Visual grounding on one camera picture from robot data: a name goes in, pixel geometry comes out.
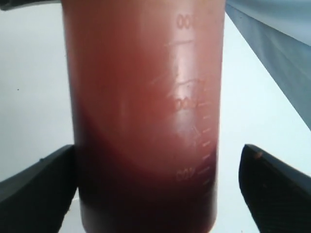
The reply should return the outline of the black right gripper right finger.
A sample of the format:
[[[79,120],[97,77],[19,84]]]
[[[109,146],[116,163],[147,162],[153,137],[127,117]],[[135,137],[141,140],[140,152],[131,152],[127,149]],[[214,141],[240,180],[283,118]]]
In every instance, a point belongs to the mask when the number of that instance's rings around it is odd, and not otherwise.
[[[261,233],[311,231],[311,178],[261,148],[244,145],[239,187]]]

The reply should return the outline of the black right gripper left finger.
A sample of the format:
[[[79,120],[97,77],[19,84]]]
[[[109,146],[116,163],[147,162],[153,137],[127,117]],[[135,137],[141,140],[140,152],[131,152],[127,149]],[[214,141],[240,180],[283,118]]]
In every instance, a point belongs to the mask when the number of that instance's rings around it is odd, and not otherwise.
[[[2,233],[57,233],[77,189],[74,146],[66,145],[0,183]]]

